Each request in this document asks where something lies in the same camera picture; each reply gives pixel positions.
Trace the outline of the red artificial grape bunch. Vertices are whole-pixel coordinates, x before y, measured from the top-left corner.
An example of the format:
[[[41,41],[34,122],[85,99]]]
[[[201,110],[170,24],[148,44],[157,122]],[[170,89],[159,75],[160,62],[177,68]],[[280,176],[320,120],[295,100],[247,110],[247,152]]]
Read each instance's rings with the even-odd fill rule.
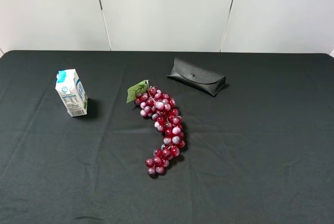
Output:
[[[154,128],[162,134],[163,144],[153,150],[153,157],[146,160],[146,167],[150,177],[163,174],[186,145],[183,119],[175,100],[158,87],[149,85],[148,80],[143,80],[127,89],[127,102],[139,107],[140,115],[152,119]]]

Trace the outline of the black leather glasses case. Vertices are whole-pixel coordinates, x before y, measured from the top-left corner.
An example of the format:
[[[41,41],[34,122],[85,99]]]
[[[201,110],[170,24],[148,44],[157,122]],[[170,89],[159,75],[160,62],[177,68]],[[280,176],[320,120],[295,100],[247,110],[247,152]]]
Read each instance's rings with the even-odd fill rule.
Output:
[[[226,77],[206,70],[180,58],[174,59],[174,65],[167,78],[178,81],[211,96],[216,96],[223,88]]]

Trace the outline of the white blue milk carton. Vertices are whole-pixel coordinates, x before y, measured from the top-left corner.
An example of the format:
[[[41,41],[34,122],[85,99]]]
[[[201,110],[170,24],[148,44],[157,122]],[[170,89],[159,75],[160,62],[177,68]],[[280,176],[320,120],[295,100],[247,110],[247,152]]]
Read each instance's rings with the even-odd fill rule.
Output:
[[[55,90],[71,117],[87,114],[88,97],[75,69],[57,73]]]

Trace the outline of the black tablecloth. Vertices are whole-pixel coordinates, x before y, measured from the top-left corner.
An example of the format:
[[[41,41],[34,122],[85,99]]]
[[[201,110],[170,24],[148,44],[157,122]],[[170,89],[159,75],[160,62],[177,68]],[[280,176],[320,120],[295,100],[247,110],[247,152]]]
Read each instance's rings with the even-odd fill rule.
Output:
[[[211,96],[167,78],[174,59],[226,77]],[[75,69],[87,114],[58,92]],[[170,94],[186,146],[127,89]],[[333,58],[327,54],[10,51],[1,57],[1,223],[333,223]]]

